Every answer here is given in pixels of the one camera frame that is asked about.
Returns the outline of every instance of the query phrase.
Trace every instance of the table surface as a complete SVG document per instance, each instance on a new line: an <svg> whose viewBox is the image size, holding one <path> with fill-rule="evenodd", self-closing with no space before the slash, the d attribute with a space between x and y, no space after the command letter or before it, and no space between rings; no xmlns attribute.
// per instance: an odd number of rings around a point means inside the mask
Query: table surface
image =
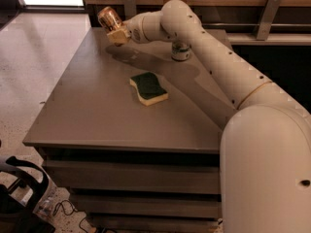
<svg viewBox="0 0 311 233"><path fill-rule="evenodd" d="M171 59L171 43L112 46L91 28L24 139L27 146L218 152L222 130L204 107L211 94L229 104L192 53ZM169 99L146 107L132 76L157 75Z"/></svg>

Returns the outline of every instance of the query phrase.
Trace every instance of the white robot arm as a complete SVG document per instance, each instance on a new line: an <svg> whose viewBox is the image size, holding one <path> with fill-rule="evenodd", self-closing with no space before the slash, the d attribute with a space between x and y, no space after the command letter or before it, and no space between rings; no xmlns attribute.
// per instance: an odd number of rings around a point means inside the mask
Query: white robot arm
<svg viewBox="0 0 311 233"><path fill-rule="evenodd" d="M311 116L307 110L208 34L182 1L169 1L159 12L119 25L126 32L122 38L137 43L180 40L189 44L237 110L223 128L221 142L225 233L310 233ZM111 39L120 44L127 41L117 38Z"/></svg>

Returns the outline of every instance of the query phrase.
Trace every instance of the speckled floor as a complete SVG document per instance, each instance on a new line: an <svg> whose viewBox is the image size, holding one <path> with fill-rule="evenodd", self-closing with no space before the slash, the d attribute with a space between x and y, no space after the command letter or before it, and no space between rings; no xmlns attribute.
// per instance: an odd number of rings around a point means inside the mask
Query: speckled floor
<svg viewBox="0 0 311 233"><path fill-rule="evenodd" d="M0 155L14 155L41 165L41 156L22 140L90 28L88 15L20 14L0 31ZM11 176L0 174L0 183ZM54 204L68 199L56 190ZM64 204L66 213L72 211ZM60 209L49 222L56 233L85 232L85 213L66 216ZM82 227L90 226L84 220Z"/></svg>

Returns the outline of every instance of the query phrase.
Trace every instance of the green sponge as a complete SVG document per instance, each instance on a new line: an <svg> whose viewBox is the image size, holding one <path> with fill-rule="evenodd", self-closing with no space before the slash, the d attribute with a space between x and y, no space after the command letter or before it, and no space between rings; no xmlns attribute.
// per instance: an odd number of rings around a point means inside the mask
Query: green sponge
<svg viewBox="0 0 311 233"><path fill-rule="evenodd" d="M139 101L146 106L168 99L168 93L153 73L131 77L129 83L136 88Z"/></svg>

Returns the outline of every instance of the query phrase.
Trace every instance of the cable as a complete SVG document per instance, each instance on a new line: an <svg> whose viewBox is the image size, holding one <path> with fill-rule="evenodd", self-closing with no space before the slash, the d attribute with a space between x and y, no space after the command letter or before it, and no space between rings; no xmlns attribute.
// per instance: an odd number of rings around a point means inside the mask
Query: cable
<svg viewBox="0 0 311 233"><path fill-rule="evenodd" d="M113 233L118 233L118 231L113 230L113 229L108 229L108 228L97 228L96 233L109 233L109 231Z"/></svg>
<svg viewBox="0 0 311 233"><path fill-rule="evenodd" d="M65 202L69 203L69 205L71 206L71 208L72 208L71 213L66 213L65 207L64 207L64 205L63 205ZM52 215L53 215L53 216L56 216L56 214L58 213L60 207L62 208L62 212L63 212L66 216L70 216L70 215L72 215L72 214L74 214L74 213L78 213L78 212L79 212L69 200L63 200L63 201L61 201L61 202L59 202L59 203L57 203L57 204L55 205L54 211L52 212ZM82 222L83 222L85 219L86 219L86 216L79 222L79 228L81 228L83 231L85 231L85 232L87 233L87 231L86 231L85 229L83 229L83 227L81 226Z"/></svg>
<svg viewBox="0 0 311 233"><path fill-rule="evenodd" d="M71 208L72 208L72 212L71 212L71 213L69 213L69 214L66 213L65 207L64 207L64 205L63 205L64 202L68 202L69 205L71 206ZM69 200L63 200L63 201L61 201L61 202L59 202L59 203L57 203L57 204L55 205L54 211L52 212L52 215L53 215L53 216L55 216L55 215L58 213L58 210L59 210L60 207L62 208L63 213L64 213L65 215L67 215L67 216L70 216L70 215L72 215L72 214L78 212L78 210L75 209L74 205L73 205Z"/></svg>

